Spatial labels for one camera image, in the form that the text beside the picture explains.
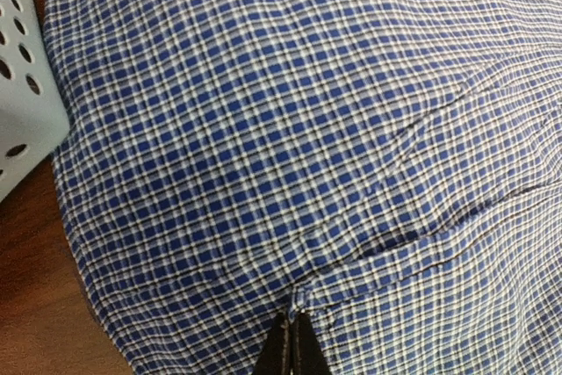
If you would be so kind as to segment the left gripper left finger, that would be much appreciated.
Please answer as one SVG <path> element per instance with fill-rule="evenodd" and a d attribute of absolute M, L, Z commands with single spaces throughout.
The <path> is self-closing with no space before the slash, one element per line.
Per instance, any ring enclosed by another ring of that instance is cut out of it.
<path fill-rule="evenodd" d="M 255 375 L 291 373 L 291 324 L 287 314 L 276 314 L 253 373 Z"/>

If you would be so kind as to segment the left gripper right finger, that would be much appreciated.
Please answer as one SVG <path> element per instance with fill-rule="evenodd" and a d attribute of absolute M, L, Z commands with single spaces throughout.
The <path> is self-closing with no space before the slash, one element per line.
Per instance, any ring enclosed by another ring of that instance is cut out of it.
<path fill-rule="evenodd" d="M 312 322 L 305 313 L 299 313 L 291 331 L 292 373 L 296 375 L 328 375 L 329 367 Z"/>

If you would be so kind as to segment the blue small-check shirt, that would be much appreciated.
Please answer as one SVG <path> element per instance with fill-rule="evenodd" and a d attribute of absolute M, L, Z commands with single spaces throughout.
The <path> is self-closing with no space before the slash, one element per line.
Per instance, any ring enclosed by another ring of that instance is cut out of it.
<path fill-rule="evenodd" d="M 137 374 L 561 371 L 561 0 L 46 0 L 91 306 Z"/>

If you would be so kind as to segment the light blue plastic basket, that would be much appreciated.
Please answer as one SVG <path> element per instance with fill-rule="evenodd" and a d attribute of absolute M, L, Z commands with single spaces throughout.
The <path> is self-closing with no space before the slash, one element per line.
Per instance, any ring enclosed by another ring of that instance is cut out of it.
<path fill-rule="evenodd" d="M 1 0 L 1 198 L 64 140 L 67 112 L 33 0 Z"/>

